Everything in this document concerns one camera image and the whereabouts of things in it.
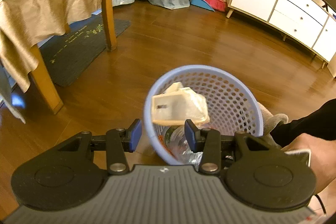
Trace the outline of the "person's right hand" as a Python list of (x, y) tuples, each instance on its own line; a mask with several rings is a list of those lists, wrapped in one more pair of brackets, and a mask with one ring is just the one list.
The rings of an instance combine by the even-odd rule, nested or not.
[(317, 180), (314, 193), (318, 194), (335, 180), (335, 146), (335, 140), (324, 140), (308, 134), (301, 134), (281, 150), (311, 150), (310, 167), (313, 170)]

